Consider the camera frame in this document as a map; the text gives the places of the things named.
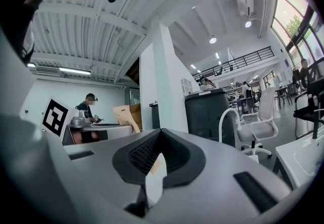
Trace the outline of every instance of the white chair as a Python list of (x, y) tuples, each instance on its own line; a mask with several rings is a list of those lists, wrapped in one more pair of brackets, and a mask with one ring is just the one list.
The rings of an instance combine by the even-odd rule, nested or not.
[[(240, 122), (241, 128), (237, 129), (238, 138), (241, 142), (251, 141), (251, 145), (242, 145), (243, 153), (264, 152), (268, 158), (272, 156), (269, 150), (263, 149), (261, 143), (255, 144), (256, 141), (274, 138), (278, 135), (278, 128), (273, 122), (272, 107), (274, 103), (275, 87), (270, 87), (262, 92), (259, 111), (257, 113), (242, 115)], [(247, 123), (244, 118), (247, 116), (257, 115), (258, 121)]]

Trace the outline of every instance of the ceiling lamp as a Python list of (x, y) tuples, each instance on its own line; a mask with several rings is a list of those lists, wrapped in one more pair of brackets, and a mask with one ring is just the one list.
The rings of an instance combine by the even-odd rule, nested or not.
[(245, 23), (245, 27), (246, 27), (246, 28), (249, 28), (251, 25), (252, 25), (251, 21), (247, 21), (247, 22)]
[(213, 44), (215, 42), (217, 42), (217, 39), (214, 36), (212, 36), (212, 38), (209, 40), (209, 43)]
[(80, 69), (72, 69), (72, 68), (59, 68), (63, 72), (70, 72), (70, 73), (77, 73), (77, 74), (84, 74), (84, 75), (91, 75), (90, 71), (80, 70)]

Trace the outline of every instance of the chair armrest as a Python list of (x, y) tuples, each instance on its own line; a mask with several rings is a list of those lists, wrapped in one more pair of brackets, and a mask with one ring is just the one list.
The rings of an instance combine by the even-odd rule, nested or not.
[(253, 131), (253, 129), (252, 129), (252, 126), (255, 125), (255, 124), (264, 123), (264, 122), (266, 122), (266, 123), (270, 123), (270, 122), (271, 122), (270, 125), (271, 125), (271, 126), (273, 127), (273, 129), (274, 129), (274, 135), (273, 135), (272, 137), (268, 137), (268, 138), (273, 138), (273, 137), (275, 137), (275, 136), (278, 135), (278, 128), (277, 128), (277, 126), (273, 123), (273, 117), (271, 117), (271, 118), (268, 119), (268, 120), (264, 120), (264, 121), (255, 121), (255, 122), (251, 122), (251, 123), (250, 123), (250, 129), (251, 129), (251, 132), (252, 132), (254, 138), (255, 138), (257, 141), (259, 141), (259, 140), (263, 140), (263, 139), (267, 139), (267, 138), (259, 139), (259, 138), (255, 135), (255, 133), (254, 133), (254, 131)]
[(244, 121), (244, 117), (246, 117), (246, 116), (251, 116), (251, 115), (257, 115), (258, 113), (250, 113), (250, 114), (243, 114), (242, 116), (241, 116), (241, 120), (242, 121)]
[(302, 97), (303, 95), (306, 95), (307, 92), (301, 93), (300, 95), (295, 97), (295, 103), (297, 103), (298, 98)]

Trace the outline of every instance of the black railing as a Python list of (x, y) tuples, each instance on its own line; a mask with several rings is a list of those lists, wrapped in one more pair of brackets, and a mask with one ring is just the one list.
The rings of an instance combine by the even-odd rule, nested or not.
[(193, 78), (199, 82), (202, 76), (211, 77), (211, 76), (219, 76), (224, 74), (225, 72), (234, 71), (239, 68), (243, 68), (245, 66), (251, 65), (253, 63), (274, 57), (271, 46), (258, 50), (256, 52), (249, 53), (242, 57), (239, 57), (234, 60), (227, 61), (221, 65), (216, 67), (212, 67), (202, 71), (201, 73), (193, 75)]

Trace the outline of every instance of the black slot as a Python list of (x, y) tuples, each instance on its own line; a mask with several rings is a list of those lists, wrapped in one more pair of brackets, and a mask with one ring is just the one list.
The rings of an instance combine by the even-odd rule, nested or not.
[(94, 155), (94, 153), (91, 150), (87, 150), (87, 151), (82, 151), (82, 152), (78, 152), (72, 155), (69, 155), (69, 158), (71, 160), (75, 160), (75, 159), (79, 159), (79, 158), (83, 158), (83, 157), (89, 157)]
[(237, 173), (233, 176), (260, 213), (277, 204), (277, 201), (248, 172)]

